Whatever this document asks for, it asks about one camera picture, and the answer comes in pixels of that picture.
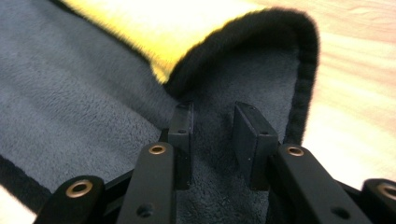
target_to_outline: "microfiber towel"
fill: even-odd
[[[235,101],[300,144],[318,65],[314,23],[249,1],[0,5],[0,184],[34,212],[65,180],[134,168],[194,101],[191,189],[177,223],[263,223],[233,153]]]

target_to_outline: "wooden table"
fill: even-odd
[[[396,181],[396,1],[274,1],[305,11],[320,64],[303,146],[333,178],[360,189]]]

